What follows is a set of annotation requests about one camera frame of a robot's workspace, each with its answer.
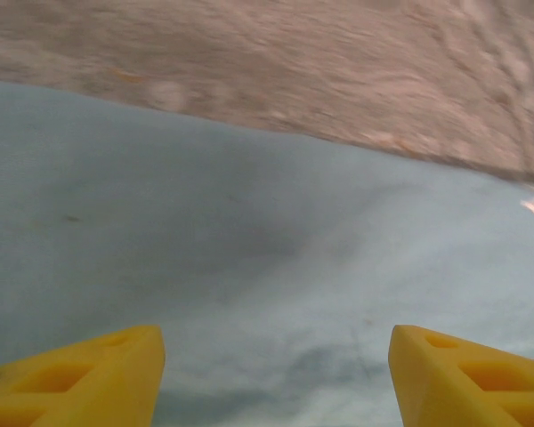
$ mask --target blue surface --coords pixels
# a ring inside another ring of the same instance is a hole
[[[0,364],[158,323],[155,426],[400,426],[393,325],[534,358],[532,196],[0,83]]]

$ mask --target light blue floor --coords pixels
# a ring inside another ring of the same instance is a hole
[[[534,358],[532,196],[0,83],[0,364],[158,323],[155,426],[401,426],[393,325]]]

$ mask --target yellow plastic part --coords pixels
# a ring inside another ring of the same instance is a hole
[[[165,364],[137,326],[0,367],[0,427],[148,427]]]
[[[534,360],[396,326],[389,363],[405,427],[534,427]]]

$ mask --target brown textured surface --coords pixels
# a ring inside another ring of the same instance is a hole
[[[0,80],[534,179],[534,0],[0,0]]]

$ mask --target sandy surface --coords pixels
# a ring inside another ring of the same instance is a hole
[[[534,0],[0,0],[0,80],[534,179]]]

